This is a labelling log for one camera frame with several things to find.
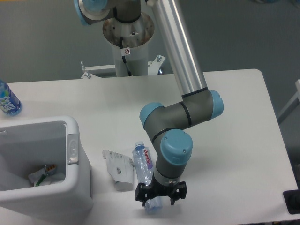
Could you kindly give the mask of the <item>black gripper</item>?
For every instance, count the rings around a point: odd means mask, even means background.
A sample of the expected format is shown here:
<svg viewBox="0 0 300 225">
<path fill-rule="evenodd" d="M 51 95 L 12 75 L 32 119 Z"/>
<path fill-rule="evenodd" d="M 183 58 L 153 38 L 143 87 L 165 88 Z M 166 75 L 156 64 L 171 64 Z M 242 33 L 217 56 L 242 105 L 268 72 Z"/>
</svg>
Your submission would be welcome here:
<svg viewBox="0 0 300 225">
<path fill-rule="evenodd" d="M 173 206 L 177 200 L 186 198 L 187 190 L 185 181 L 160 179 L 153 175 L 149 186 L 145 183 L 138 183 L 135 190 L 135 200 L 141 202 L 144 207 L 146 202 L 152 198 L 168 196 Z"/>
</svg>

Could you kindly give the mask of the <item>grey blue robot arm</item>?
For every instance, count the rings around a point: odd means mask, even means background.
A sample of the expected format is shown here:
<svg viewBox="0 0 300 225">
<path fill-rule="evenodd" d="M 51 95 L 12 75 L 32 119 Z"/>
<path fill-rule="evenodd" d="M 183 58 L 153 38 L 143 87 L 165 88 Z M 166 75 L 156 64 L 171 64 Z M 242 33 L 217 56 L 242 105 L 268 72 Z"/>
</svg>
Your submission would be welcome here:
<svg viewBox="0 0 300 225">
<path fill-rule="evenodd" d="M 135 199 L 145 204 L 158 196 L 171 203 L 184 199 L 186 183 L 180 180 L 191 158 L 193 141 L 186 128 L 222 114 L 223 100 L 209 90 L 196 60 L 189 35 L 176 0 L 148 0 L 163 37 L 182 101 L 165 107 L 150 103 L 140 112 L 140 120 L 157 152 L 156 167 L 149 185 L 139 183 Z M 138 0 L 76 0 L 74 6 L 82 24 L 105 21 L 109 42 L 118 49 L 146 44 L 149 26 Z"/>
</svg>

